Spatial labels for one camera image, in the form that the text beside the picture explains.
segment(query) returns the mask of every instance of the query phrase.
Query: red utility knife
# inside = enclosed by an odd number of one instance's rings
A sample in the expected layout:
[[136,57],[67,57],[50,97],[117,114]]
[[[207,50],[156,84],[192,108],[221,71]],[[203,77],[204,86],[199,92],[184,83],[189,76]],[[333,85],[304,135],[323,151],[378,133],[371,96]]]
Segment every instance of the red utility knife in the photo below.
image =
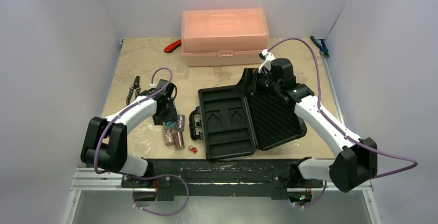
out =
[[164,52],[172,53],[179,46],[181,46],[181,39],[164,48]]

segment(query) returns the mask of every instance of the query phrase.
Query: black pliers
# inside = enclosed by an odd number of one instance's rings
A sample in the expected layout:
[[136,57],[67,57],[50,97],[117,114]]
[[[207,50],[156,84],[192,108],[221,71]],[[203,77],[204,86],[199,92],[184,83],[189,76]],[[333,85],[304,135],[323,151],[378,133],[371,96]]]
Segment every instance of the black pliers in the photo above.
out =
[[140,87],[140,76],[135,77],[134,83],[129,88],[129,93],[128,96],[126,97],[126,105],[129,105],[129,103],[131,102],[131,97],[132,94],[134,93],[134,90],[135,90],[135,99],[136,99],[140,94],[140,91],[142,90]]
[[310,39],[312,40],[312,42],[314,42],[316,47],[318,47],[319,50],[324,54],[324,56],[330,57],[330,55],[328,54],[329,50],[327,49],[324,40],[321,39],[321,44],[319,44],[319,42],[313,36],[310,36]]

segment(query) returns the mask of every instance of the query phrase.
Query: pink storage box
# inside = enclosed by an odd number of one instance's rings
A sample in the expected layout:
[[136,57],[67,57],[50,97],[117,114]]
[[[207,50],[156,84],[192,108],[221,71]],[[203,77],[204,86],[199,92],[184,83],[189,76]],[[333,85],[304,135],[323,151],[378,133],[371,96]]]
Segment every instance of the pink storage box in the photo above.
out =
[[269,30],[263,9],[185,11],[182,55],[188,66],[260,63],[268,48]]

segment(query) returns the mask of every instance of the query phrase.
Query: beige table surface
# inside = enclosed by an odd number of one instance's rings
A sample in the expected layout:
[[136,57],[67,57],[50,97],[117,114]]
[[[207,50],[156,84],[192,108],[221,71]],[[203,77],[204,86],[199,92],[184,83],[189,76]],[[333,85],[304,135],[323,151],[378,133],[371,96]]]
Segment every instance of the beige table surface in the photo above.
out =
[[[150,88],[150,78],[157,68],[169,67],[174,73],[173,83],[178,87],[178,95],[175,99],[177,111],[186,116],[186,123],[188,123],[190,112],[199,105],[199,89],[235,85],[242,76],[243,68],[258,67],[258,65],[241,65],[189,68],[181,55],[181,48],[176,49],[171,54],[163,52],[164,47],[176,40],[178,38],[125,38],[106,100],[104,117],[126,106],[125,101],[129,87],[137,75],[140,76],[140,86],[143,91]],[[270,45],[279,40],[281,38],[271,38]],[[337,116],[332,92],[318,49],[310,39],[305,40],[312,45],[318,55],[322,104],[334,116]],[[315,64],[305,45],[298,41],[287,41],[273,49],[272,53],[276,58],[290,59],[297,82],[306,84],[317,94]],[[161,78],[168,79],[168,72],[164,70],[159,72],[155,77],[155,84]],[[153,125],[152,118],[142,122],[128,135],[128,152],[144,158],[205,158],[204,141],[193,141],[190,138],[188,125],[183,133],[185,142],[183,150],[176,150],[175,146],[164,145],[162,129],[162,126]],[[198,152],[195,154],[190,151],[189,145],[195,146]],[[306,156],[333,158],[328,146],[309,125],[307,125],[307,134],[303,138],[268,151],[257,150],[255,154],[242,158],[303,158]]]

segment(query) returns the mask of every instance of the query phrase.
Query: open black case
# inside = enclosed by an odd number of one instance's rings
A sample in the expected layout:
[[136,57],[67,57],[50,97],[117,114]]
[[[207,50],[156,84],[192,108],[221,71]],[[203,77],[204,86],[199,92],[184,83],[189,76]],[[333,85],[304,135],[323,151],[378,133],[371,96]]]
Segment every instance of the open black case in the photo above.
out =
[[190,114],[189,126],[193,140],[204,140],[207,159],[251,155],[306,134],[307,127],[293,105],[282,104],[273,93],[241,97],[233,87],[198,91],[199,106]]

